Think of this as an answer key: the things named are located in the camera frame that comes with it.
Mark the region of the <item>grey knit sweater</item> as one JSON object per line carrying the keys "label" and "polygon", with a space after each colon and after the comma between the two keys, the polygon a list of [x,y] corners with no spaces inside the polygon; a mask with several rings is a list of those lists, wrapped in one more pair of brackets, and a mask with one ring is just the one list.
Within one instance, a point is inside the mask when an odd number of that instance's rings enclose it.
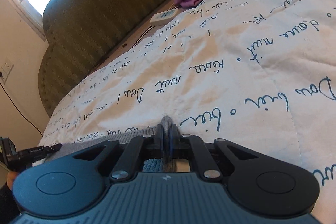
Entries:
{"label": "grey knit sweater", "polygon": [[127,133],[117,135],[102,136],[98,139],[82,142],[82,143],[65,143],[60,151],[49,155],[42,163],[49,162],[60,157],[72,154],[74,152],[91,147],[106,140],[118,140],[121,144],[129,143],[136,136],[154,135],[161,137],[161,145],[163,147],[163,155],[160,159],[149,159],[145,161],[143,171],[145,172],[189,172],[190,166],[187,160],[173,159],[171,157],[173,145],[173,121],[170,117],[165,116],[160,123],[153,127],[147,127],[143,130],[131,130]]}

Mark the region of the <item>white duvet with blue script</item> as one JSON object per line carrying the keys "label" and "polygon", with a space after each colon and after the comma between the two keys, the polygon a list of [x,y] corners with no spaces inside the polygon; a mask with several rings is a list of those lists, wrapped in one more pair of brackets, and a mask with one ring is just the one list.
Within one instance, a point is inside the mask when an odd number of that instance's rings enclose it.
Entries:
{"label": "white duvet with blue script", "polygon": [[157,124],[300,165],[335,223],[335,0],[205,0],[85,78],[42,145]]}

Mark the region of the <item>white power strip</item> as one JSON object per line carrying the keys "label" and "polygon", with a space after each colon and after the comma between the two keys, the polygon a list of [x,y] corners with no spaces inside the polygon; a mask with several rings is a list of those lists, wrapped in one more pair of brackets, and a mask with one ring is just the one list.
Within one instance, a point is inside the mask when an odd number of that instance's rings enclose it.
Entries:
{"label": "white power strip", "polygon": [[179,14],[179,9],[171,9],[154,14],[150,19],[152,26],[162,26],[169,23]]}

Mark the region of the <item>white wall socket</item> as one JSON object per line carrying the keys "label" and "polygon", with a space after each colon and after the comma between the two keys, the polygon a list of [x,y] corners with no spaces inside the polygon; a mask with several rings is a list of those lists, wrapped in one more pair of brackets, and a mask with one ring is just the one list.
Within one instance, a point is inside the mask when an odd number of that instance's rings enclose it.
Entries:
{"label": "white wall socket", "polygon": [[6,58],[3,65],[1,65],[1,82],[3,84],[6,83],[7,78],[9,77],[13,67],[14,64],[8,58]]}

